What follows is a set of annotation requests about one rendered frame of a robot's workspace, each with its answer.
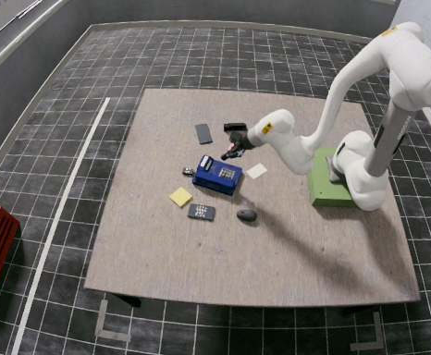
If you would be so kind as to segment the black computer mouse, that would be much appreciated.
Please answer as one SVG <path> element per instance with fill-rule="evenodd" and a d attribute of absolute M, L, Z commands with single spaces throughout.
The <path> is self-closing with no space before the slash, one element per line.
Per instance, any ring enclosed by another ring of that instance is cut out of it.
<path fill-rule="evenodd" d="M 241 209 L 237 211 L 237 217 L 247 222 L 253 222 L 257 218 L 257 213 L 253 210 Z"/>

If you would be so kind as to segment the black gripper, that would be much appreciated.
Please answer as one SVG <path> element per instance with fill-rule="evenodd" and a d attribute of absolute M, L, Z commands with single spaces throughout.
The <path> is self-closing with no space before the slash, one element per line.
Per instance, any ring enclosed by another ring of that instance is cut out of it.
<path fill-rule="evenodd" d="M 246 150 L 253 150 L 254 148 L 256 148 L 255 146 L 253 146 L 249 139 L 248 139 L 248 133 L 246 133 L 245 135 L 242 136 L 241 138 L 241 144 L 234 144 L 231 149 L 229 151 L 227 151 L 226 153 L 224 153 L 223 155 L 221 155 L 221 159 L 223 161 L 226 161 L 228 158 L 241 158 L 241 153 L 244 153 Z"/>

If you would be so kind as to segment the white rectangular sheet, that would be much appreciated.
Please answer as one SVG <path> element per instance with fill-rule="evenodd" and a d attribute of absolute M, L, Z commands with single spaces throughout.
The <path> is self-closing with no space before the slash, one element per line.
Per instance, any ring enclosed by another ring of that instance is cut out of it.
<path fill-rule="evenodd" d="M 256 165 L 255 167 L 251 168 L 247 171 L 247 173 L 253 178 L 257 178 L 261 174 L 263 174 L 265 171 L 267 171 L 261 164 Z"/>

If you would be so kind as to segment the blue phone casing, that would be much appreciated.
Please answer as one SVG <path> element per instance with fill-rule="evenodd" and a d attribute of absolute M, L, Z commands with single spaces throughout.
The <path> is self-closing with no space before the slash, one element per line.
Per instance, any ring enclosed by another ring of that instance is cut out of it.
<path fill-rule="evenodd" d="M 221 186 L 210 183 L 210 182 L 202 182 L 200 180 L 197 180 L 195 178 L 195 175 L 198 170 L 201 170 L 203 172 L 207 172 L 210 174 L 213 174 L 214 176 L 220 177 L 220 178 L 227 178 L 235 181 L 235 185 L 233 190 L 227 190 L 224 188 L 221 188 Z M 227 194 L 229 196 L 233 195 L 233 192 L 237 186 L 237 183 L 240 178 L 240 174 L 242 171 L 241 167 L 226 164 L 220 161 L 217 161 L 213 159 L 211 156 L 204 155 L 201 162 L 199 163 L 197 167 L 197 171 L 192 179 L 192 184 L 207 188 L 209 190 L 218 191 L 224 194 Z M 195 180 L 194 180 L 195 179 Z"/>

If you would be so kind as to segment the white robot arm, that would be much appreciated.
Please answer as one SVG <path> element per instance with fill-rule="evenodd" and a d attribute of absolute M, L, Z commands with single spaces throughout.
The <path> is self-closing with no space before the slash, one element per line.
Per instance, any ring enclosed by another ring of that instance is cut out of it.
<path fill-rule="evenodd" d="M 264 117 L 248 131 L 250 143 L 255 147 L 270 144 L 290 171 L 298 176 L 309 174 L 314 167 L 314 153 L 330 135 L 350 86 L 388 68 L 390 101 L 374 141 L 363 131 L 353 131 L 342 140 L 335 156 L 326 155 L 329 181 L 348 183 L 351 196 L 361 209 L 379 208 L 386 199 L 391 160 L 418 110 L 431 107 L 431 49 L 424 39 L 422 29 L 414 22 L 383 32 L 336 76 L 312 136 L 295 137 L 294 117 L 282 109 Z"/>

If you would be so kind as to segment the yellow sticky note pad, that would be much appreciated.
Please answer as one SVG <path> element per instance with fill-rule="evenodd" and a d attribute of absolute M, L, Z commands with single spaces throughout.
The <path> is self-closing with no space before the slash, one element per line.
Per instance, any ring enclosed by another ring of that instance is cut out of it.
<path fill-rule="evenodd" d="M 180 187 L 177 191 L 175 191 L 172 195 L 169 196 L 179 207 L 185 204 L 192 196 Z"/>

